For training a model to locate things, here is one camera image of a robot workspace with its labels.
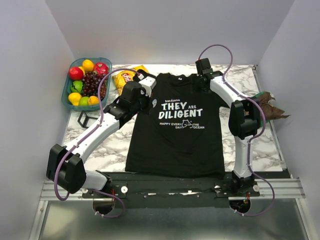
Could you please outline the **black printed t-shirt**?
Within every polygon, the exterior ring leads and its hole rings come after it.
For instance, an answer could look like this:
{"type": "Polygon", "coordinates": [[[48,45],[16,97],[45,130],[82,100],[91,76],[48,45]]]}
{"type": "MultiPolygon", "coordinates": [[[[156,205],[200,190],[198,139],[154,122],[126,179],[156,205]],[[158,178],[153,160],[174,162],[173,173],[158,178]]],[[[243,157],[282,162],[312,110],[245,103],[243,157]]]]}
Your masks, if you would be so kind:
{"type": "Polygon", "coordinates": [[[179,178],[225,173],[220,109],[214,92],[193,90],[192,77],[156,77],[149,113],[136,116],[125,170],[179,178]]]}

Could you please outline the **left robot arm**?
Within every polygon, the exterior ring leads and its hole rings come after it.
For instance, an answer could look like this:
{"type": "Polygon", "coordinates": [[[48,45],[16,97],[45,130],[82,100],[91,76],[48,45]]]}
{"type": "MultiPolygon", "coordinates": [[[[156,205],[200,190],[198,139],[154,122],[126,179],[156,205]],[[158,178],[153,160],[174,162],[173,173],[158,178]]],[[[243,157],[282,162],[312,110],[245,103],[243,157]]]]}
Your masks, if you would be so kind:
{"type": "Polygon", "coordinates": [[[155,86],[156,79],[152,77],[128,82],[121,96],[103,109],[94,124],[64,146],[55,144],[50,149],[46,177],[53,181],[55,190],[61,187],[68,194],[74,194],[80,189],[90,189],[101,198],[110,194],[109,178],[97,170],[85,170],[84,163],[106,138],[133,116],[150,110],[155,86]]]}

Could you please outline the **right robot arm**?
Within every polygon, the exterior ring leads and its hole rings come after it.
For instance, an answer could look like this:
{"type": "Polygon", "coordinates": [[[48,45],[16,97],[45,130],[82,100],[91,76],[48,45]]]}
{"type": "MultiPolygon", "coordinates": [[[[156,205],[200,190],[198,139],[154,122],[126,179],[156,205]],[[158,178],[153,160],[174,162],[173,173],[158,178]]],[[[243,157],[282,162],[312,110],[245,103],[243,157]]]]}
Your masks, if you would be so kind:
{"type": "Polygon", "coordinates": [[[198,59],[195,66],[197,74],[192,79],[194,91],[215,93],[230,108],[228,127],[235,140],[235,165],[230,191],[241,196],[255,185],[251,143],[261,127],[259,101],[236,89],[220,71],[213,71],[208,58],[198,59]]]}

